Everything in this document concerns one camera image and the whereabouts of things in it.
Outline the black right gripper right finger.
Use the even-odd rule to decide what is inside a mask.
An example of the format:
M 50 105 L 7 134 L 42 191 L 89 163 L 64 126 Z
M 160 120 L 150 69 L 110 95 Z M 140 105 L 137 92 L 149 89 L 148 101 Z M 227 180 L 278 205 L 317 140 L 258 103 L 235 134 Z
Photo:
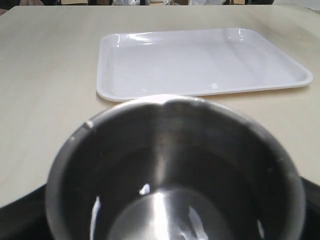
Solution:
M 301 240 L 320 240 L 320 186 L 301 177 L 306 197 L 306 216 Z

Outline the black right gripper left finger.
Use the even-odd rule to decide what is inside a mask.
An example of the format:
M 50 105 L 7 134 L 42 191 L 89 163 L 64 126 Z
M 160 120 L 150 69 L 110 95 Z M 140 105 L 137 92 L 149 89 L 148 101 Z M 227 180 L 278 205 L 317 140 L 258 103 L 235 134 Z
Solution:
M 0 208 L 2 240 L 52 240 L 45 214 L 43 185 L 28 195 Z

